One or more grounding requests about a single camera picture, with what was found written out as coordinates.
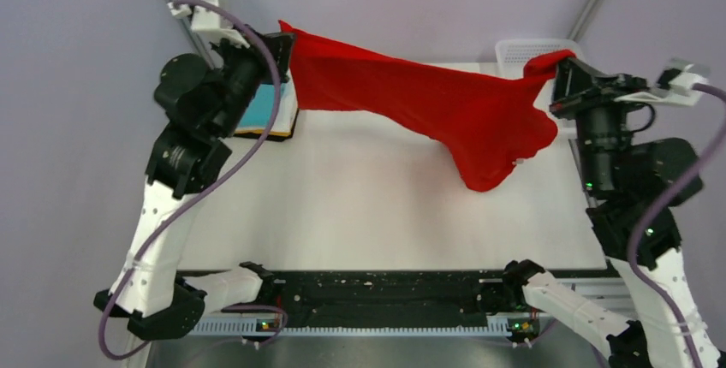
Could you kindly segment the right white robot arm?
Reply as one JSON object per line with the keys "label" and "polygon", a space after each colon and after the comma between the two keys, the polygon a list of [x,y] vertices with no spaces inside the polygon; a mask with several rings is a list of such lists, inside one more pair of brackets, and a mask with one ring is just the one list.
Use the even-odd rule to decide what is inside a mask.
{"label": "right white robot arm", "polygon": [[674,58],[654,83],[604,74],[569,57],[556,66],[551,114],[576,128],[580,176],[596,201],[586,214],[606,260],[623,280],[635,316],[605,309],[530,260],[509,263],[502,297],[514,310],[534,308],[586,340],[611,367],[722,367],[685,275],[672,208],[698,193],[699,173],[723,146],[719,129],[702,151],[684,139],[633,142],[630,112],[657,105],[693,106],[701,95],[724,98],[710,70]]}

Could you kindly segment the red t-shirt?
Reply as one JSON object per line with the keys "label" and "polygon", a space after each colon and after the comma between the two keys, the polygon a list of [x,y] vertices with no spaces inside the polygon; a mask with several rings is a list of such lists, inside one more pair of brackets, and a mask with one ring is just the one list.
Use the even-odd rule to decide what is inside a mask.
{"label": "red t-shirt", "polygon": [[467,188],[488,192],[548,147],[558,129],[534,102],[559,62],[558,50],[529,60],[518,80],[385,56],[308,33],[295,36],[290,69],[303,110],[366,111],[442,143]]}

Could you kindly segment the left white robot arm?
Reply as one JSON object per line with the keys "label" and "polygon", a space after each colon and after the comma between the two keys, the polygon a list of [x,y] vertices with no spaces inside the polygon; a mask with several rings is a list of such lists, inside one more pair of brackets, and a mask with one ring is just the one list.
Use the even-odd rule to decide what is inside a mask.
{"label": "left white robot arm", "polygon": [[236,168],[227,168],[233,136],[256,99],[270,107],[260,120],[265,140],[297,113],[289,90],[292,33],[258,33],[229,13],[224,0],[175,0],[171,14],[187,18],[192,32],[220,56],[212,67],[199,55],[182,54],[162,68],[154,101],[168,118],[145,170],[143,205],[122,271],[93,300],[104,318],[123,318],[143,341],[179,339],[212,312],[246,303],[263,311],[275,289],[259,265],[185,277],[178,266],[201,201]]}

